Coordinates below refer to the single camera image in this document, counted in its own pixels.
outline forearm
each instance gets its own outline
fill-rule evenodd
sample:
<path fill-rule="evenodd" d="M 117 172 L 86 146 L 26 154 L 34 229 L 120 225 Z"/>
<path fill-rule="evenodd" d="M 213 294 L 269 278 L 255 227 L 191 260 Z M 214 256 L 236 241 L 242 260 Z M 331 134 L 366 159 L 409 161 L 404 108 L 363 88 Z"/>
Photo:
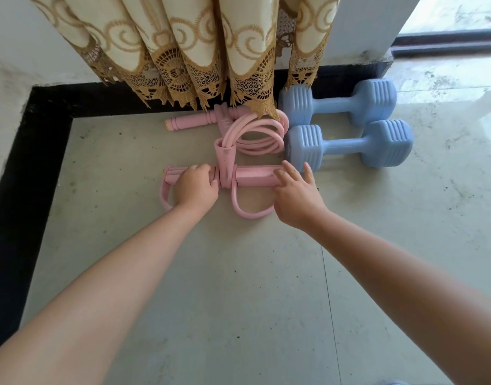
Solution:
<path fill-rule="evenodd" d="M 101 383 L 201 216 L 176 207 L 76 278 L 2 346 L 0 385 Z"/>
<path fill-rule="evenodd" d="M 491 384 L 491 299 L 333 213 L 306 231 L 454 383 Z"/>

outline blue dumbbell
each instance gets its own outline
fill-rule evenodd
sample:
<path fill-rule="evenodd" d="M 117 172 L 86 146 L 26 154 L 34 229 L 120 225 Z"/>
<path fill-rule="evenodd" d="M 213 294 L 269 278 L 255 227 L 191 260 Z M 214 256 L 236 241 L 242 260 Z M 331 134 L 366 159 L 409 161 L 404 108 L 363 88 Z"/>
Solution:
<path fill-rule="evenodd" d="M 360 81 L 351 97 L 313 99 L 311 89 L 305 85 L 292 85 L 282 89 L 278 107 L 287 114 L 290 127 L 310 123 L 314 113 L 349 112 L 351 123 L 364 127 L 370 122 L 386 120 L 397 103 L 397 90 L 389 79 L 376 78 Z"/>
<path fill-rule="evenodd" d="M 413 147 L 413 133 L 404 120 L 381 120 L 365 127 L 356 139 L 325 141 L 317 125 L 296 126 L 285 136 L 285 157 L 300 172 L 308 162 L 313 171 L 320 168 L 324 155 L 361 153 L 370 167 L 398 166 Z"/>

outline curtain fold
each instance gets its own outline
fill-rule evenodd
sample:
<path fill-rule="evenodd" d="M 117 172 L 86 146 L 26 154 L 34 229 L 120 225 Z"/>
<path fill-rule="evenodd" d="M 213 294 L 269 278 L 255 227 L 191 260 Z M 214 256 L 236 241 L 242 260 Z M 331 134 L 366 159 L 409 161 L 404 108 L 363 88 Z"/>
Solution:
<path fill-rule="evenodd" d="M 206 110 L 229 78 L 231 102 L 276 118 L 274 63 L 310 86 L 340 0 L 31 0 L 102 82 L 146 103 Z"/>

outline hand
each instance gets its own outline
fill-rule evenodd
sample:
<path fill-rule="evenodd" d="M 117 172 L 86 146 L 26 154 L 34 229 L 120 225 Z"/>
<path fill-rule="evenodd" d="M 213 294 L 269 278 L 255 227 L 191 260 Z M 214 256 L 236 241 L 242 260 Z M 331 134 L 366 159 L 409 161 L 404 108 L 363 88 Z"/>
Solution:
<path fill-rule="evenodd" d="M 318 192 L 308 163 L 305 162 L 304 179 L 289 162 L 283 161 L 282 164 L 284 170 L 274 171 L 281 182 L 281 186 L 274 188 L 274 210 L 283 223 L 304 231 L 311 217 L 328 209 Z"/>
<path fill-rule="evenodd" d="M 178 178 L 174 185 L 177 206 L 186 206 L 204 215 L 219 197 L 217 180 L 210 183 L 210 169 L 207 164 L 192 165 Z"/>

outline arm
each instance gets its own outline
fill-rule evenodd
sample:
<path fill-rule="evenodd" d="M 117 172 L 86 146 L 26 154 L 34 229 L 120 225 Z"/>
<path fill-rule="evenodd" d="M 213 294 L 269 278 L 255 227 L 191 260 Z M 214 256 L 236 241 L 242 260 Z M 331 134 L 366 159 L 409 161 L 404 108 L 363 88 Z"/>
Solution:
<path fill-rule="evenodd" d="M 491 299 L 330 212 L 311 168 L 279 171 L 275 210 L 328 250 L 457 385 L 491 384 Z"/>
<path fill-rule="evenodd" d="M 217 200 L 209 170 L 188 168 L 176 207 L 82 273 L 0 348 L 0 385 L 103 382 L 183 239 Z"/>

